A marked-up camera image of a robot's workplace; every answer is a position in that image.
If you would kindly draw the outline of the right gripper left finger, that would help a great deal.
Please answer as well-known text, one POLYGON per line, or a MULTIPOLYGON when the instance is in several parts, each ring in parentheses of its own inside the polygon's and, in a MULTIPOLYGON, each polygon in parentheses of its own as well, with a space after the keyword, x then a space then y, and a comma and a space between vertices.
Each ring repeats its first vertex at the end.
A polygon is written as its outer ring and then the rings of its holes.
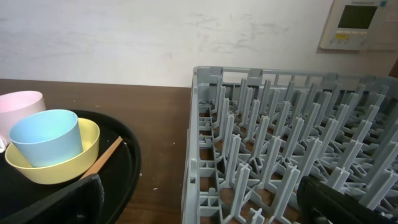
POLYGON ((104 204, 98 174, 90 174, 6 218, 1 224, 96 223, 104 204))

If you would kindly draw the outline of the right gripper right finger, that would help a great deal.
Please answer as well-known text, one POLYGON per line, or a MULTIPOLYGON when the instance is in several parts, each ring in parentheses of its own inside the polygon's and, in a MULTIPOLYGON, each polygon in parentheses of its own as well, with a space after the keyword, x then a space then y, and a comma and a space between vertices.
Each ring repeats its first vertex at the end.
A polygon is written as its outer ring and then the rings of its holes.
POLYGON ((304 223, 397 223, 396 218, 384 217, 309 176, 300 181, 297 203, 304 223))

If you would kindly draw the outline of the yellow plastic bowl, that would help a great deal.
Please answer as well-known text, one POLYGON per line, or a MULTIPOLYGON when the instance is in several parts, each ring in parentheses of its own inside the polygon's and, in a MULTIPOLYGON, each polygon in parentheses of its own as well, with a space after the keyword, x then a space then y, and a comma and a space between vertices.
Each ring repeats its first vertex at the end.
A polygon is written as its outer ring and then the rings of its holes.
POLYGON ((97 160, 100 128, 92 120, 79 118, 83 152, 65 162, 45 167, 32 167, 15 145, 8 145, 5 160, 29 180, 44 185, 59 184, 84 174, 97 160))

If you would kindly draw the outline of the wooden chopstick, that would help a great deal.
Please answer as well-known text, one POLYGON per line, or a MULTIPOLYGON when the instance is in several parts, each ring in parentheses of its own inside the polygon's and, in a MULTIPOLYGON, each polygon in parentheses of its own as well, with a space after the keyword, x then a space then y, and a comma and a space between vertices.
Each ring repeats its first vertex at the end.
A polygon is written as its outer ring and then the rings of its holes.
POLYGON ((110 145, 110 147, 108 147, 108 149, 99 157, 99 159, 81 176, 81 179, 84 179, 91 174, 97 174, 118 148, 122 140, 122 137, 119 136, 115 142, 113 142, 112 145, 110 145))

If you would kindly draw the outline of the light blue plastic cup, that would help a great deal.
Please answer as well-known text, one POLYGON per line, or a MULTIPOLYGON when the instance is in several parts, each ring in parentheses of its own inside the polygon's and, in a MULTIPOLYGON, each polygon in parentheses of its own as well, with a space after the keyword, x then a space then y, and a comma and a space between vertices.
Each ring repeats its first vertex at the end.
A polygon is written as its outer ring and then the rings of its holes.
POLYGON ((9 139, 33 167, 52 166, 81 152, 78 116, 70 110, 45 110, 18 121, 9 139))

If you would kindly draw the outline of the pink plastic cup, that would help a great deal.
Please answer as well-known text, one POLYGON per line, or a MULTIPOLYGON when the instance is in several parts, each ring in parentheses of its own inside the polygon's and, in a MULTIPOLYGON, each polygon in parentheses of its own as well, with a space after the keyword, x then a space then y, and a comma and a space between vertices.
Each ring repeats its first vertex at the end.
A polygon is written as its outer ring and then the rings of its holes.
POLYGON ((19 120, 45 110, 44 97, 39 91, 17 91, 1 95, 1 136, 9 144, 9 131, 19 120))

